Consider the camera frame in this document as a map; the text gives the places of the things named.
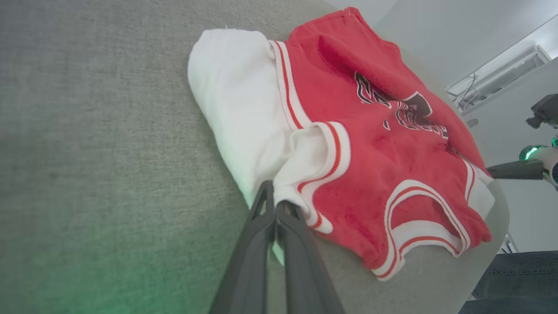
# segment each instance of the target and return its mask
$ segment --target person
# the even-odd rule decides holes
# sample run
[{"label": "person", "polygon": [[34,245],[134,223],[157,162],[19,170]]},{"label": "person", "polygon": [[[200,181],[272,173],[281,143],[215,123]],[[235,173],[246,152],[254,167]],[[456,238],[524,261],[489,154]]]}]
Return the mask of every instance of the person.
[{"label": "person", "polygon": [[558,313],[558,251],[498,254],[459,314]]}]

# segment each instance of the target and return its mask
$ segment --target jeans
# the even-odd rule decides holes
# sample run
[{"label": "jeans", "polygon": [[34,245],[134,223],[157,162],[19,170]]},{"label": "jeans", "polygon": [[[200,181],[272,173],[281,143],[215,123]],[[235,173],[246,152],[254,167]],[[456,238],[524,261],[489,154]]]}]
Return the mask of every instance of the jeans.
[{"label": "jeans", "polygon": [[558,313],[558,251],[496,255],[459,314]]}]

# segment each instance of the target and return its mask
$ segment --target red fabric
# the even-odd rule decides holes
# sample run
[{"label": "red fabric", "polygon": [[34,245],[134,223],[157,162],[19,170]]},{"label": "red fabric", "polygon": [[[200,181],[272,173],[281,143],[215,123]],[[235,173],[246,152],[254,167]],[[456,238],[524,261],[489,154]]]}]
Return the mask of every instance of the red fabric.
[{"label": "red fabric", "polygon": [[[467,204],[467,168],[454,152],[484,169],[474,140],[454,111],[404,65],[395,44],[380,39],[357,9],[347,8],[299,26],[285,45],[308,118],[340,122],[350,138],[348,170],[313,197],[316,210],[334,226],[326,238],[362,256],[367,268],[381,266],[390,241],[384,228],[387,199],[403,180],[414,179],[442,195],[471,247],[490,240],[486,224]],[[450,219],[432,198],[413,196],[394,210],[391,227],[429,220],[459,237]]]}]

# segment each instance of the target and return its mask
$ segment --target gray fabric surface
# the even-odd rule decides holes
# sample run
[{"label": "gray fabric surface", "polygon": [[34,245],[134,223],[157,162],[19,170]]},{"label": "gray fabric surface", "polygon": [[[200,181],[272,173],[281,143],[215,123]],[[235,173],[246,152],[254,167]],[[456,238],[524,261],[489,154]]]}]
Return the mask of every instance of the gray fabric surface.
[{"label": "gray fabric surface", "polygon": [[[189,51],[204,29],[284,40],[330,11],[311,0],[2,1],[0,312],[206,312],[247,212],[187,86]],[[499,215],[488,220],[501,234]],[[497,250],[420,248],[380,283],[318,243],[347,313],[457,312]],[[270,312],[284,312],[274,259],[269,273]]]}]

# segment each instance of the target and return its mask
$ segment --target red and white shirt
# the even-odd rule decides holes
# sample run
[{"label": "red and white shirt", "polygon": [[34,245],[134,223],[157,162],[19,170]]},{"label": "red and white shirt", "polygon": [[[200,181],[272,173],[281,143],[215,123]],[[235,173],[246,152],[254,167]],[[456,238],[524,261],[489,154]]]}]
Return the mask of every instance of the red and white shirt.
[{"label": "red and white shirt", "polygon": [[492,179],[468,129],[355,8],[285,42],[205,31],[188,76],[247,203],[273,179],[276,203],[301,206],[380,280],[417,246],[459,256],[490,240]]}]

